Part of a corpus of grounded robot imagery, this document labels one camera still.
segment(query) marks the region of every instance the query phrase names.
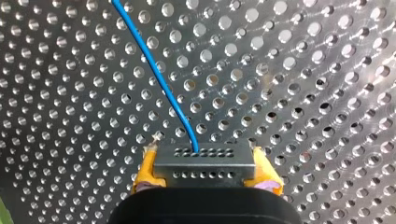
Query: wire insulation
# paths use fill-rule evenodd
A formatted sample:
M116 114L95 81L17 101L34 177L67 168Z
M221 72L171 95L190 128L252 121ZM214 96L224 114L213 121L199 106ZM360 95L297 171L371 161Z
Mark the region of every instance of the wire insulation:
M157 78L158 83L160 83L161 88L163 88L163 91L165 92L165 95L168 98L169 103L176 111L178 117L180 118L181 123L183 123L183 126L186 129L187 134L189 135L189 138L191 140L192 150L194 152L199 152L199 146L198 146L197 138L195 136L195 132L192 129L192 127L189 123L189 120L186 118L182 109L178 105L177 100L173 96L172 92L169 90L169 87L166 84L166 81L163 78L163 75L161 74L160 70L158 70L158 67L154 61L154 58L152 57L151 53L149 52L149 48L147 47L146 43L144 42L144 40L138 33L136 27L134 26L134 23L132 22L131 18L128 16L128 14L126 13L122 4L120 3L120 0L112 0L111 2L113 4L113 6L116 8L116 10L120 13L120 15L121 15L122 19L125 21L126 25L128 26L128 29L131 32L132 36L134 37L134 40L136 41L137 45L139 46L139 48L142 50L143 54L145 55L145 57L148 61L148 64L151 67L152 72L154 73L154 76Z

